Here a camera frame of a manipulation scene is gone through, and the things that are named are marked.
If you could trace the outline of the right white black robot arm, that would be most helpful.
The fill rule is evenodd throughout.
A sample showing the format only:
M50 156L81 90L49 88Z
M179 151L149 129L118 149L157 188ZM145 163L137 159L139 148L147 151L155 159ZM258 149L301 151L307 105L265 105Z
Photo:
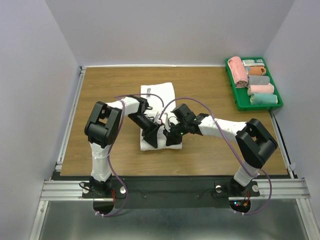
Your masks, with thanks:
M242 195L248 190L249 183L278 148L277 141L255 118L242 122L223 120L206 113L195 115L183 103L158 119L164 124L167 146L180 144L186 134L224 139L240 163L230 180L230 189L235 195Z

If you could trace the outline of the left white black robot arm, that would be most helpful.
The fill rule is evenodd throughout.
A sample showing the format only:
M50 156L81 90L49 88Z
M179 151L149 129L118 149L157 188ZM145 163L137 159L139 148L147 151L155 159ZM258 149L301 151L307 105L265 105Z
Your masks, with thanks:
M110 153L125 117L129 117L142 130L142 139L152 147L158 147L160 124L145 115L151 110L148 100L138 95L119 97L117 101L95 103L84 128L92 156L92 171L87 185L81 188L99 197L112 194L112 167Z

